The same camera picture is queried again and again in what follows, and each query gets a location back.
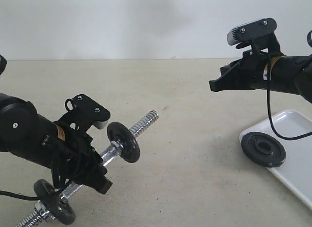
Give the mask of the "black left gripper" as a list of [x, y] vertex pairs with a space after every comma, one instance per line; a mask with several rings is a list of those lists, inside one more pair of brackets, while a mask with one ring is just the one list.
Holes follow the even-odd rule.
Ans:
[[47, 133], [41, 146], [52, 152], [49, 168], [54, 187], [66, 188], [73, 182], [106, 194], [113, 183], [105, 177], [107, 169], [91, 146], [92, 137], [62, 121], [53, 122], [52, 126], [56, 135]]

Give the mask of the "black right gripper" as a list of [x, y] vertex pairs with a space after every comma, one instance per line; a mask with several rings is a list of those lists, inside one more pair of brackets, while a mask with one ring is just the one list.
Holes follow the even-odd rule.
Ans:
[[253, 51], [243, 52], [242, 58], [232, 61], [220, 68], [221, 76], [210, 80], [212, 92], [232, 90], [266, 89], [267, 82], [263, 80], [264, 69], [269, 62], [270, 55]]

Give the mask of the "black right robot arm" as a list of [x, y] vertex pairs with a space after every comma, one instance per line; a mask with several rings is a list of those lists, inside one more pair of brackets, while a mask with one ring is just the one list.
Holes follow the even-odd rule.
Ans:
[[312, 101], [312, 57], [287, 56], [280, 51], [274, 33], [263, 39], [264, 52], [250, 41], [251, 49], [243, 52], [242, 58], [220, 69], [220, 77], [210, 80], [210, 90], [251, 91], [268, 90], [299, 95], [306, 101]]

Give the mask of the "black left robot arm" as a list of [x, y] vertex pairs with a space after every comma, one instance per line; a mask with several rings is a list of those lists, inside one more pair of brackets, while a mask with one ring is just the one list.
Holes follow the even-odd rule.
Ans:
[[53, 122], [38, 114], [30, 101], [1, 94], [0, 150], [50, 169], [56, 189], [74, 182], [105, 194], [112, 182], [87, 130], [103, 129], [111, 114], [84, 94], [66, 103], [72, 108]]

